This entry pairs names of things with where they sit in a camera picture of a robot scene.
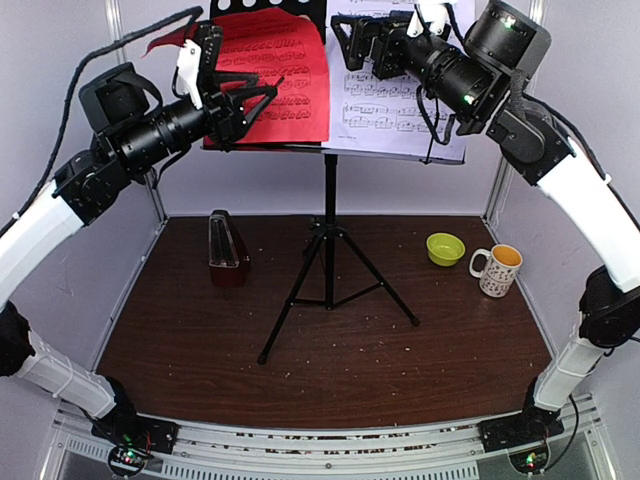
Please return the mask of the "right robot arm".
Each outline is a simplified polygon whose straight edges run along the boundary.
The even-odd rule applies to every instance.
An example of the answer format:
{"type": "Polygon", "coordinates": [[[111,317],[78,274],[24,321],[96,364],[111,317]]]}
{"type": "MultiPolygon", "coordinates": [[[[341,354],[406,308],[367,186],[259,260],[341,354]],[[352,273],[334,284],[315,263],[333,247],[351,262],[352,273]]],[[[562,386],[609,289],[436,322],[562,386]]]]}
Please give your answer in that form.
{"type": "Polygon", "coordinates": [[[485,133],[532,186],[554,201],[602,260],[586,282],[582,320],[561,354],[530,385],[513,419],[519,440],[535,440],[608,350],[639,328],[639,225],[612,188],[584,137],[525,88],[547,53],[541,25],[502,1],[491,1],[458,45],[452,5],[418,1],[412,12],[384,17],[335,14],[330,26],[351,71],[410,75],[417,99],[451,111],[445,134],[485,133]]]}

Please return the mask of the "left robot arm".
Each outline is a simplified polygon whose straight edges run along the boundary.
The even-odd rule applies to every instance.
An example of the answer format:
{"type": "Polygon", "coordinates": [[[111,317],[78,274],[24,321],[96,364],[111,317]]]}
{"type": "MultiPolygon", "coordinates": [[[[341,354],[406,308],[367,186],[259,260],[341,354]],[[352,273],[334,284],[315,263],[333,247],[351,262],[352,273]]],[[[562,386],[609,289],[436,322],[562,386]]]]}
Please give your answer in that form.
{"type": "Polygon", "coordinates": [[[131,63],[86,85],[72,79],[66,97],[81,103],[93,132],[91,145],[63,165],[49,161],[34,191],[1,231],[2,374],[75,405],[123,444],[137,442],[144,433],[123,386],[49,346],[10,298],[53,250],[104,214],[132,182],[150,171],[164,171],[203,138],[222,149],[233,147],[276,98],[277,86],[262,84],[257,74],[218,69],[223,31],[204,21],[199,7],[128,33],[112,49],[162,27],[182,38],[175,101],[165,104],[131,63]]]}

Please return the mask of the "black music stand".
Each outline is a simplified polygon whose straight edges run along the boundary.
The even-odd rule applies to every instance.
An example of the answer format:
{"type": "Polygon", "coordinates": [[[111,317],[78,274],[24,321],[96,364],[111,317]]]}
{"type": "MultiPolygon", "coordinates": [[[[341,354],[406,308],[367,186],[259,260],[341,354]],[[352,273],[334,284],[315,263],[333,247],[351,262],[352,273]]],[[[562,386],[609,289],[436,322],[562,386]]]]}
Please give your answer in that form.
{"type": "Polygon", "coordinates": [[[267,363],[269,354],[274,346],[276,339],[284,326],[285,320],[289,315],[291,308],[295,305],[320,306],[328,311],[336,307],[342,306],[352,300],[366,295],[378,288],[384,289],[392,300],[400,307],[404,314],[414,326],[420,324],[419,319],[404,303],[397,292],[386,284],[385,278],[376,269],[369,258],[362,252],[357,244],[352,240],[351,236],[336,220],[336,198],[337,198],[337,164],[338,156],[336,154],[326,153],[324,155],[325,165],[325,212],[322,217],[312,220],[310,229],[313,237],[310,243],[303,251],[304,262],[300,272],[294,282],[294,285],[285,299],[284,306],[274,324],[273,330],[264,345],[262,352],[258,356],[257,363],[264,365],[267,363]],[[343,240],[347,246],[355,253],[356,257],[366,267],[366,269],[374,276],[375,283],[355,294],[345,297],[339,301],[334,299],[334,280],[335,280],[335,242],[343,240]],[[323,261],[324,273],[324,298],[321,300],[303,299],[298,296],[304,281],[311,269],[315,259],[323,261]]]}

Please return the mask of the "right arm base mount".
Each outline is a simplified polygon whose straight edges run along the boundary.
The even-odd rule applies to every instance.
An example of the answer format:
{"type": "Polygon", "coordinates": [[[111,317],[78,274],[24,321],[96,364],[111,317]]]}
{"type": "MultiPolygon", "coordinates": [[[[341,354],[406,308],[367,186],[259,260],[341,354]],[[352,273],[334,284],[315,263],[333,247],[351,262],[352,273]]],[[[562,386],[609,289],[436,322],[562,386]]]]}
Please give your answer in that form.
{"type": "Polygon", "coordinates": [[[521,415],[485,420],[477,426],[486,453],[508,451],[511,466],[520,474],[541,474],[551,463],[548,440],[564,432],[559,420],[526,421],[521,415]]]}

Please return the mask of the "white sheet music page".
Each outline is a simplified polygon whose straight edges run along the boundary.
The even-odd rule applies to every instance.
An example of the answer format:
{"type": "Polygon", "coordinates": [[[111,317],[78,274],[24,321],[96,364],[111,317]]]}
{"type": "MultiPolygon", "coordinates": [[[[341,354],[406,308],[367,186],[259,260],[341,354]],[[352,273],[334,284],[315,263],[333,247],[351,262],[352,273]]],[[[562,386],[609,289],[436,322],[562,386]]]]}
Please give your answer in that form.
{"type": "MultiPolygon", "coordinates": [[[[453,1],[463,33],[476,18],[475,1],[453,1]]],[[[392,10],[413,11],[413,1],[327,1],[326,53],[330,74],[330,127],[325,148],[347,152],[391,154],[444,164],[464,162],[467,140],[452,133],[448,145],[432,141],[420,114],[409,76],[378,80],[372,63],[346,69],[339,42],[330,27],[337,14],[383,17],[392,10]]]]}

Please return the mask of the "red paper sheet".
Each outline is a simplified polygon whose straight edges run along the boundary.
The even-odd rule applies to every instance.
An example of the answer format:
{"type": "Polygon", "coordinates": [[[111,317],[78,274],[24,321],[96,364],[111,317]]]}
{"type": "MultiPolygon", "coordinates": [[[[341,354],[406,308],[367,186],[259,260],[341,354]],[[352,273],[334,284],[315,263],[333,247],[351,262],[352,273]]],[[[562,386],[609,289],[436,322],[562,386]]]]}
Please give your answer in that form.
{"type": "Polygon", "coordinates": [[[216,69],[249,72],[278,93],[242,144],[314,143],[329,139],[329,69],[313,22],[279,7],[218,16],[223,30],[216,69]]]}

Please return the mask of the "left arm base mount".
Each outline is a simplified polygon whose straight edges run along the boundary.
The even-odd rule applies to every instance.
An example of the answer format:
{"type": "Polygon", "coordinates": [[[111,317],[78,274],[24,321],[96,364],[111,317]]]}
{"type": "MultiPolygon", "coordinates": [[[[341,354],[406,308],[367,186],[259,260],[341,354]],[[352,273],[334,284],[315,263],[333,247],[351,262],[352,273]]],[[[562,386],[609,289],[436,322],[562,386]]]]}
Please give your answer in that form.
{"type": "Polygon", "coordinates": [[[132,422],[94,419],[91,434],[109,441],[107,466],[119,477],[141,473],[157,453],[171,454],[179,426],[175,422],[137,416],[132,422]]]}

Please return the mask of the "brown wooden metronome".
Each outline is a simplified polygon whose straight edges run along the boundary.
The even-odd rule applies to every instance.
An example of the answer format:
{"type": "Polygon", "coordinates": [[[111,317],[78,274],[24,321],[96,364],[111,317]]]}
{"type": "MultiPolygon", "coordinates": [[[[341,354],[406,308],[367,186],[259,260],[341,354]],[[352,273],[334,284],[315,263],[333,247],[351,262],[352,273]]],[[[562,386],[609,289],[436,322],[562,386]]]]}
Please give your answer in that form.
{"type": "Polygon", "coordinates": [[[229,212],[214,210],[208,222],[209,270],[218,288],[240,288],[248,279],[251,258],[229,212]]]}

